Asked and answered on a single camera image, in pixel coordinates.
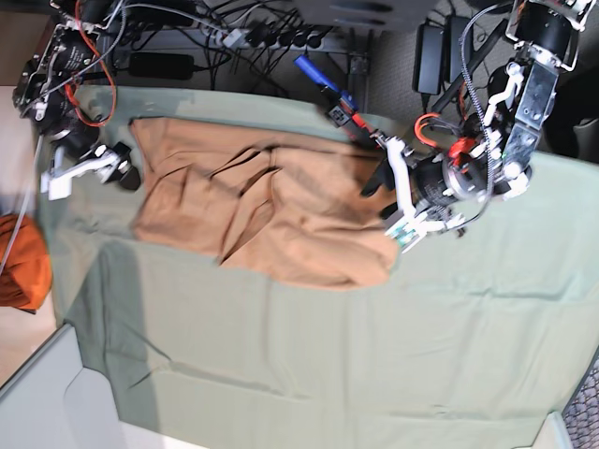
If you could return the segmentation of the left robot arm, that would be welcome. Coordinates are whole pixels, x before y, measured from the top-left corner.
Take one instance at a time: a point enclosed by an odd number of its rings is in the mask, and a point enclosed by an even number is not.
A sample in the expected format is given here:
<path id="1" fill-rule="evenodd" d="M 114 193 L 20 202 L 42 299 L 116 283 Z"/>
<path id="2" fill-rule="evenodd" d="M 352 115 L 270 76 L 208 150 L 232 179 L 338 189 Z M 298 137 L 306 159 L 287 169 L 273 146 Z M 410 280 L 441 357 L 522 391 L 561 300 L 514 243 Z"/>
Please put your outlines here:
<path id="1" fill-rule="evenodd" d="M 488 39 L 474 43 L 476 18 L 423 23 L 416 35 L 415 90 L 437 100 L 414 124 L 431 150 L 417 156 L 404 138 L 373 133 L 385 159 L 365 187 L 392 191 L 382 213 L 394 239 L 461 231 L 461 201 L 487 206 L 526 191 L 530 161 L 555 101 L 559 76 L 574 69 L 591 1 L 511 1 Z"/>

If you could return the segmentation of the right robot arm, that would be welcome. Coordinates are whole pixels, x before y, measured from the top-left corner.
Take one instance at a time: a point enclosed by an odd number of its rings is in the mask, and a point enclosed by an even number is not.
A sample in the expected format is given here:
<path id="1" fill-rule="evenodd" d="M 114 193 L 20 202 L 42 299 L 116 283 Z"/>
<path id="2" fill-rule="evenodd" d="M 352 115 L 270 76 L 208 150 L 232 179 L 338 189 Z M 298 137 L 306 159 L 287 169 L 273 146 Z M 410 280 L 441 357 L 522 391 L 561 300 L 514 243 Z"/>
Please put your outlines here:
<path id="1" fill-rule="evenodd" d="M 13 91 L 14 107 L 32 122 L 51 146 L 51 161 L 40 176 L 40 190 L 49 199 L 70 196 L 74 179 L 92 173 L 103 184 L 135 192 L 141 185 L 130 148 L 100 139 L 112 112 L 92 117 L 76 97 L 93 75 L 110 86 L 110 110 L 117 106 L 117 88 L 106 59 L 124 36 L 124 1 L 52 1 L 58 16 L 45 50 L 25 65 Z"/>

